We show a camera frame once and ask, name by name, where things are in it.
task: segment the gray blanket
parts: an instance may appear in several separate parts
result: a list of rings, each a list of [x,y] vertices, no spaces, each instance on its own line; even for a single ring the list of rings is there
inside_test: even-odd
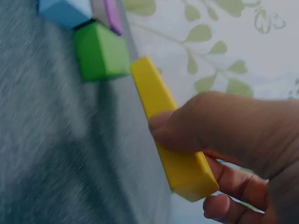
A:
[[[170,190],[132,78],[83,83],[73,32],[36,9],[0,0],[0,223],[168,223]]]

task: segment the plant stem print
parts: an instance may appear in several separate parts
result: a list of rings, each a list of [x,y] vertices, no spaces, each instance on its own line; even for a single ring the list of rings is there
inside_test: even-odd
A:
[[[187,71],[190,75],[195,75],[199,71],[198,62],[196,59],[205,61],[207,64],[209,64],[209,66],[211,66],[214,69],[214,75],[210,77],[201,78],[194,83],[194,88],[197,93],[210,90],[217,76],[222,75],[228,80],[226,93],[237,94],[246,97],[253,96],[252,88],[247,83],[237,78],[238,75],[247,73],[246,64],[243,60],[237,60],[235,62],[232,62],[230,66],[228,66],[226,69],[223,69],[207,57],[212,55],[224,55],[228,49],[224,41],[216,42],[208,53],[200,53],[188,47],[188,43],[201,43],[207,42],[212,39],[212,31],[207,24],[199,24],[193,27],[189,31],[189,34],[187,35],[186,39],[183,41],[177,40],[167,34],[164,34],[160,31],[154,30],[144,25],[140,25],[135,22],[130,22],[130,25],[147,30],[148,32],[154,33],[155,35],[165,38],[171,42],[174,42],[180,45],[182,48],[184,48],[188,55]]]
[[[166,4],[171,4],[172,0],[123,0],[126,10],[138,16],[149,17],[155,14],[158,10],[158,2],[164,1]],[[204,13],[212,21],[220,20],[220,12],[239,18],[245,9],[254,10],[253,25],[261,34],[268,34],[272,30],[280,30],[286,27],[286,22],[279,16],[278,13],[272,12],[263,5],[265,0],[177,0],[182,4],[182,10],[185,15],[186,22],[197,23],[189,31],[184,40],[172,37],[171,35],[145,26],[136,21],[130,23],[131,26],[146,30],[156,36],[162,37],[170,42],[176,43],[182,47],[187,56],[186,72],[190,75],[197,75],[199,72],[199,64],[204,61],[214,72],[207,77],[201,77],[194,82],[196,93],[208,91],[213,88],[217,77],[227,81],[225,89],[226,93],[237,94],[246,97],[254,96],[254,91],[251,86],[241,78],[242,75],[248,73],[247,65],[244,60],[232,61],[226,68],[220,67],[214,62],[214,58],[219,56],[225,57],[228,46],[223,40],[218,40],[213,47],[206,52],[194,50],[190,47],[190,43],[204,43],[212,41],[212,30],[209,22],[200,23]]]
[[[185,17],[187,21],[193,22],[201,18],[201,12],[196,6],[189,4],[188,0],[181,0],[185,5]],[[261,34],[267,34],[274,29],[283,29],[286,22],[281,16],[263,7],[262,0],[198,0],[206,9],[209,17],[218,21],[219,16],[213,5],[217,5],[233,17],[241,17],[246,8],[255,10],[254,26]],[[141,16],[151,16],[156,11],[156,0],[124,0],[128,11]]]

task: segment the foam block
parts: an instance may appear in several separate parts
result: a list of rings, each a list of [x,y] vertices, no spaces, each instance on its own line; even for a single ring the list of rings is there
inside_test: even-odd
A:
[[[138,59],[131,65],[131,71],[148,119],[177,108],[150,59]],[[202,152],[184,154],[171,151],[158,143],[156,145],[172,191],[194,202],[219,190]]]
[[[90,0],[39,0],[39,14],[68,29],[88,22],[93,11]]]
[[[93,22],[75,32],[74,43],[85,81],[98,81],[130,74],[129,54],[121,36]]]
[[[91,5],[95,20],[100,21],[116,34],[123,34],[116,0],[91,0]]]

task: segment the purple block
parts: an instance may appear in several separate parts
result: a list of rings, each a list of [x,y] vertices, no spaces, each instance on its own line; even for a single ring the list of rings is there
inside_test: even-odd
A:
[[[123,34],[116,0],[91,0],[91,4],[94,19],[100,21],[116,34]]]

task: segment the leaf pattern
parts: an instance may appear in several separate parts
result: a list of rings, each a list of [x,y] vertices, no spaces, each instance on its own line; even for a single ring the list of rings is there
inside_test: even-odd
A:
[[[123,0],[127,11],[140,16],[151,16],[156,12],[155,0]]]
[[[196,81],[194,83],[194,88],[195,88],[196,92],[200,93],[200,92],[211,90],[216,77],[217,77],[217,73],[215,73],[212,76],[204,77],[204,78],[201,78],[200,80]]]
[[[246,7],[242,0],[211,0],[233,17],[240,17]]]
[[[200,24],[190,30],[184,42],[206,42],[212,39],[211,28],[206,24]]]
[[[191,54],[190,51],[188,53],[188,73],[191,75],[195,75],[198,72],[198,66],[194,59],[194,56]]]
[[[252,88],[247,83],[237,78],[231,78],[229,80],[226,93],[236,94],[243,97],[253,97]]]
[[[199,19],[201,17],[201,15],[200,15],[199,10],[195,6],[186,4],[185,17],[189,22],[193,22],[196,19]]]
[[[218,41],[209,51],[208,54],[225,54],[228,47],[224,41]]]
[[[215,21],[219,20],[218,14],[212,7],[210,7],[210,6],[207,7],[207,13],[209,14],[209,16],[212,20],[215,20]]]
[[[234,62],[229,68],[228,71],[238,73],[238,74],[244,74],[247,72],[247,68],[245,66],[245,62],[243,60],[238,60]]]

